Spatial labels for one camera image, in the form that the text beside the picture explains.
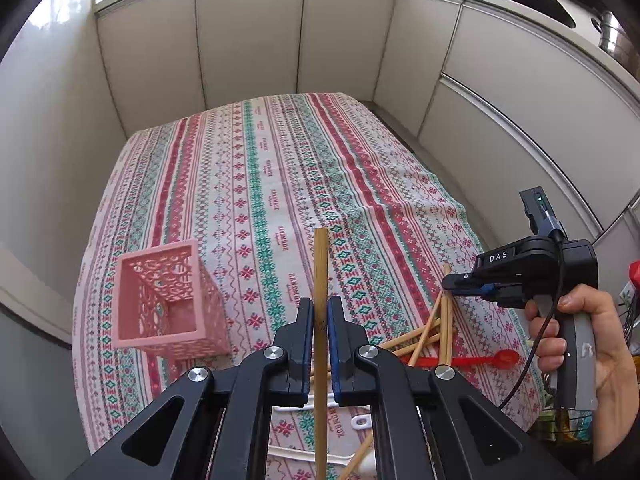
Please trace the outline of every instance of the wall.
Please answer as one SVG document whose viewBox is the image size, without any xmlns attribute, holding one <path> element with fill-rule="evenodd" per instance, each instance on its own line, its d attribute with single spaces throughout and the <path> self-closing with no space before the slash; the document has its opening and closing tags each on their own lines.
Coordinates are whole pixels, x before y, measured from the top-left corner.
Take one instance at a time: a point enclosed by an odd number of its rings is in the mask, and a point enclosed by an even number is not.
<svg viewBox="0 0 640 480">
<path fill-rule="evenodd" d="M 0 310 L 0 426 L 35 480 L 63 480 L 88 456 L 71 352 Z"/>
<path fill-rule="evenodd" d="M 71 303 L 124 145 L 90 0 L 44 0 L 0 63 L 0 243 Z M 46 317 L 45 305 L 33 305 Z"/>
</svg>

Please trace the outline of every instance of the hand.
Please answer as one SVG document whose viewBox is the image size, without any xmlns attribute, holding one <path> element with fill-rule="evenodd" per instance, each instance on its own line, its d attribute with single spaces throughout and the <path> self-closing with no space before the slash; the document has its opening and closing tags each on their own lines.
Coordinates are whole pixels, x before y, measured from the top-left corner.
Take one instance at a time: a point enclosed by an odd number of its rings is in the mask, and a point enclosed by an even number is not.
<svg viewBox="0 0 640 480">
<path fill-rule="evenodd" d="M 578 285 L 558 301 L 558 310 L 566 314 L 585 311 L 591 314 L 596 343 L 596 395 L 598 410 L 593 417 L 593 457 L 607 456 L 626 437 L 638 414 L 638 377 L 631 353 L 626 347 L 620 318 L 611 296 L 587 285 Z M 525 315 L 530 320 L 529 334 L 536 337 L 543 318 L 537 317 L 534 301 L 527 302 Z M 566 341 L 558 336 L 555 319 L 546 327 L 538 345 L 538 368 L 557 370 L 564 362 Z"/>
</svg>

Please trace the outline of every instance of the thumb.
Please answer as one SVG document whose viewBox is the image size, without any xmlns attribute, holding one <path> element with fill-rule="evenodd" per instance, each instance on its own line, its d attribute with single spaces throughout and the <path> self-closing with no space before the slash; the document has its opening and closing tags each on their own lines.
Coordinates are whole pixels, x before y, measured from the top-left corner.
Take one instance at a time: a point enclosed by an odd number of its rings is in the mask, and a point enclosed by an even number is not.
<svg viewBox="0 0 640 480">
<path fill-rule="evenodd" d="M 588 314 L 616 313 L 613 299 L 608 292 L 581 283 L 558 300 L 558 310 L 566 314 L 584 311 Z"/>
</svg>

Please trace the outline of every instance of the red object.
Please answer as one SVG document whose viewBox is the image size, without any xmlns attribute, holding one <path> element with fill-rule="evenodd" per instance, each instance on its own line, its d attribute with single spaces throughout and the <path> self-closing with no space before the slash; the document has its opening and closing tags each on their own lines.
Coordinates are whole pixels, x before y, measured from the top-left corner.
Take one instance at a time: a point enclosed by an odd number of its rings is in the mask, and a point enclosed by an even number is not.
<svg viewBox="0 0 640 480">
<path fill-rule="evenodd" d="M 636 290 L 640 290 L 640 260 L 629 265 L 629 279 Z"/>
<path fill-rule="evenodd" d="M 402 356 L 403 362 L 409 362 L 410 355 Z M 500 350 L 495 356 L 490 357 L 453 357 L 451 359 L 451 366 L 454 368 L 466 368 L 469 366 L 478 366 L 489 364 L 494 368 L 500 370 L 508 370 L 513 368 L 520 360 L 520 354 L 515 350 Z M 437 357 L 418 357 L 415 365 L 420 368 L 432 368 L 438 365 Z"/>
</svg>

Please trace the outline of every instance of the patterned tablecloth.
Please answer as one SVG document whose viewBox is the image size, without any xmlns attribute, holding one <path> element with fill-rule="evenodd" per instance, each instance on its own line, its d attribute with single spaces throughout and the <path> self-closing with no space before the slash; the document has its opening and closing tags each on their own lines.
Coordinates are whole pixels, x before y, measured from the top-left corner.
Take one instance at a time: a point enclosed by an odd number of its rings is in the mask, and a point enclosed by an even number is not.
<svg viewBox="0 0 640 480">
<path fill-rule="evenodd" d="M 117 256 L 198 239 L 200 257 L 225 298 L 233 352 L 200 361 L 222 368 L 269 345 L 278 327 L 295 319 L 298 298 L 312 290 L 318 226 L 329 229 L 331 281 L 345 315 L 363 325 L 373 343 L 422 324 L 442 264 L 462 272 L 481 251 L 463 207 L 436 176 L 344 94 L 253 99 L 133 135 L 104 192 L 74 302 L 76 391 L 91 451 L 170 380 L 164 359 L 111 347 Z M 454 355 L 528 351 L 517 316 L 494 304 L 461 299 L 454 326 Z M 479 367 L 465 375 L 499 403 L 523 362 L 517 370 Z M 528 428 L 541 398 L 533 370 L 507 413 Z M 363 411 L 330 409 L 331 453 L 351 454 L 364 438 L 351 429 L 357 413 Z M 312 450 L 313 439 L 312 412 L 273 413 L 272 444 Z M 330 478 L 339 472 L 332 466 Z M 313 475 L 308 463 L 269 460 L 269 479 Z"/>
</svg>

